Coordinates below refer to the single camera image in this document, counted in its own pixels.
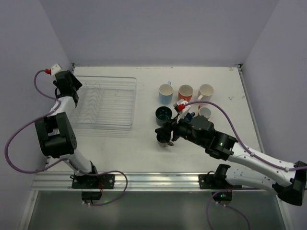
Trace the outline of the brown mug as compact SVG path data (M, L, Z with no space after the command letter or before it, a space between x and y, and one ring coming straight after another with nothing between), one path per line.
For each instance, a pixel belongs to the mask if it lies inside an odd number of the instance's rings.
M166 146L173 146L174 144L170 141L165 141L164 139L162 139L162 137L160 135L156 136L157 142L161 147L166 147Z

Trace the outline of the dark green mug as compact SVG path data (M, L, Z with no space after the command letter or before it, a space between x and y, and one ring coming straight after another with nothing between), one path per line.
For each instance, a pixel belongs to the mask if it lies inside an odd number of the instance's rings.
M155 111L155 120L158 126L163 126L167 120L172 118L172 110L167 106L158 107Z

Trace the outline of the pink mug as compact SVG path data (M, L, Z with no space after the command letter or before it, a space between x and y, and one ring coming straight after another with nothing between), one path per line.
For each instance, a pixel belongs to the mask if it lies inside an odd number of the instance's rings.
M212 115L211 110L208 107L199 107L198 116L203 116L209 119L211 115Z

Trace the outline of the orange mug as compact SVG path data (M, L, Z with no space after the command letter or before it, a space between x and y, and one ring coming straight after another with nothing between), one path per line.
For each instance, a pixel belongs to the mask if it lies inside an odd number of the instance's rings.
M178 90L178 100L184 99L189 102L193 96L193 88L190 85L181 85Z

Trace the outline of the white mug gold rim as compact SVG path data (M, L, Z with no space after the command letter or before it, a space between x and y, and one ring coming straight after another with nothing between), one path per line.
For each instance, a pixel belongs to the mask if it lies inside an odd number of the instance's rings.
M203 84L199 87L197 100L209 101L214 94L213 86L209 84Z

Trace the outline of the light blue mug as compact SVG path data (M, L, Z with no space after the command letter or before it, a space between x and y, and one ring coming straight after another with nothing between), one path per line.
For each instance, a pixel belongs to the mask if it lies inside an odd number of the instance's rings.
M169 104L172 100L173 96L173 86L171 85L171 82L162 84L159 87L159 101L161 104Z

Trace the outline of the blue striped mug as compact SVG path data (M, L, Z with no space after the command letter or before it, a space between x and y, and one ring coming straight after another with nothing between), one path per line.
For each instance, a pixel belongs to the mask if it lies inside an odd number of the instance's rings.
M188 113L186 114L186 120L187 120L187 122L190 123L190 122L192 121L192 119L193 119L194 116L195 116L195 113L194 113L194 112L192 112L192 113L188 112Z

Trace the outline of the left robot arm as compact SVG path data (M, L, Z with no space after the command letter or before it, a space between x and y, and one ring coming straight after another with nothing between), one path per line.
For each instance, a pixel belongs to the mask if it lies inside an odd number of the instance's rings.
M53 76L53 84L56 86L54 97L46 95L38 88L38 74L34 78L36 90L55 101L49 114L35 121L41 151L45 156L64 161L76 176L94 175L96 172L93 163L77 149L77 139L69 121L69 115L78 105L77 91L82 84L68 70L60 70Z

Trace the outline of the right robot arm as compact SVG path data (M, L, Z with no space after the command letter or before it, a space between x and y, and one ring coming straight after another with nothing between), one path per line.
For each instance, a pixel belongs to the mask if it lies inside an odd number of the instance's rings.
M213 189L255 187L271 191L284 202L301 206L307 182L306 163L290 163L277 160L249 147L228 134L216 131L214 124L203 116L191 121L168 120L155 130L157 140L172 144L178 138L204 148L211 157L246 166L242 170L220 164L213 175L204 177L204 182Z

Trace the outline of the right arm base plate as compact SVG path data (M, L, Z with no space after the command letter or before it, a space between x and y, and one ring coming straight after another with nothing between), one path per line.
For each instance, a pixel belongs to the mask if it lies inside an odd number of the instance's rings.
M225 180L225 175L223 172L209 171L206 174L198 175L198 182L200 189L212 189L212 190L223 190L231 188L242 188L241 185L231 185ZM224 192L219 192L213 199L218 204L228 205L232 201L233 195L232 191L227 190Z

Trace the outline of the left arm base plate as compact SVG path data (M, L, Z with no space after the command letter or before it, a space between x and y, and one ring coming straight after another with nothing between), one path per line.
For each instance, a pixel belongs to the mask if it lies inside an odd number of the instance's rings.
M82 189L81 199L85 203L93 204L102 197L104 189L113 189L115 182L114 174L105 174L100 176L76 176L71 175L71 187L73 189Z

